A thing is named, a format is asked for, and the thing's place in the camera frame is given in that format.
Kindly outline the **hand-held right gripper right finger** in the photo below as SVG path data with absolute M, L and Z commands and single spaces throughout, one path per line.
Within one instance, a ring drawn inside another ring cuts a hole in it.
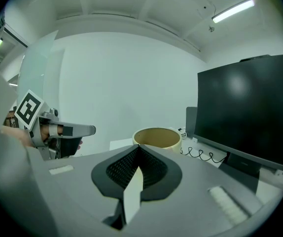
M 240 182 L 210 163 L 153 147 L 182 170 L 179 186 L 164 200 L 142 202 L 126 226 L 133 237 L 249 237 L 276 209 L 276 199 L 263 204 Z M 250 214 L 233 225 L 209 189 L 222 186 Z

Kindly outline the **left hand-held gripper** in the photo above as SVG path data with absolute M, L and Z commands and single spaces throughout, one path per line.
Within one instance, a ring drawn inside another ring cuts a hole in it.
M 38 149 L 44 160 L 73 156 L 83 137 L 96 133 L 93 125 L 59 124 L 58 110 L 48 107 L 44 100 L 28 90 L 14 113 L 18 121 L 30 134 L 34 148 Z M 56 124 L 63 127 L 62 133 L 50 136 L 43 142 L 41 125 Z

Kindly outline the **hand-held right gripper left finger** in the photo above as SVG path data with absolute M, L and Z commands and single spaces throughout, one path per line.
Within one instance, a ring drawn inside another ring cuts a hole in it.
M 142 237 L 136 227 L 118 230 L 104 223 L 116 215 L 119 200 L 102 195 L 91 177 L 98 163 L 130 149 L 44 161 L 28 148 L 26 227 L 41 237 Z

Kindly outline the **person's left forearm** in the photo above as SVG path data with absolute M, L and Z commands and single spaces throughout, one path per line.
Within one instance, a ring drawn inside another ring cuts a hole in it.
M 0 133 L 18 139 L 25 147 L 34 147 L 34 144 L 30 138 L 30 134 L 27 130 L 2 126 Z

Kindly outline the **person's left hand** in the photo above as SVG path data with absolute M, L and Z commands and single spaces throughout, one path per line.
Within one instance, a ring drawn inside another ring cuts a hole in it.
M 63 133 L 63 127 L 56 124 L 41 125 L 40 134 L 43 142 L 45 142 L 52 135 L 60 135 Z

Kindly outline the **beige round bucket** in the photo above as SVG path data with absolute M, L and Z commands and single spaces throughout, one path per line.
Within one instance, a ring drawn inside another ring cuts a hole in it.
M 149 127 L 136 131 L 132 137 L 133 144 L 149 145 L 180 153 L 181 134 L 171 128 Z

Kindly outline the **dark grey desktop computer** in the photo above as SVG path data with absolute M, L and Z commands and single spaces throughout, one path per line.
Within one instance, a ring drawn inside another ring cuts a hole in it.
M 194 136 L 196 117 L 197 117 L 197 107 L 187 107 L 185 132 L 187 134 L 187 137 L 190 139 L 192 139 Z

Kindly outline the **frosted glass panel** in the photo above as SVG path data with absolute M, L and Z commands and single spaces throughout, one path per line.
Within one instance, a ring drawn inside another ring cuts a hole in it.
M 25 51 L 18 77 L 17 103 L 31 90 L 48 108 L 60 109 L 60 71 L 65 49 L 54 47 L 57 33 L 45 35 Z

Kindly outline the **large black monitor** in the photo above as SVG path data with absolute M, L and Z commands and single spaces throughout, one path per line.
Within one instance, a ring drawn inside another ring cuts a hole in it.
M 283 171 L 283 55 L 200 72 L 194 136 Z

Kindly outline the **long ceiling light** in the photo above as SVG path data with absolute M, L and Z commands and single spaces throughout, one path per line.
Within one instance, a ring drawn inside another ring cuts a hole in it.
M 244 10 L 247 10 L 251 7 L 254 7 L 255 5 L 255 2 L 254 0 L 245 0 L 245 1 L 242 1 L 222 12 L 220 12 L 219 14 L 215 15 L 212 17 L 212 21 L 214 23 L 219 23 L 220 21 L 228 18 L 228 17 L 231 17 L 239 12 L 242 12 Z

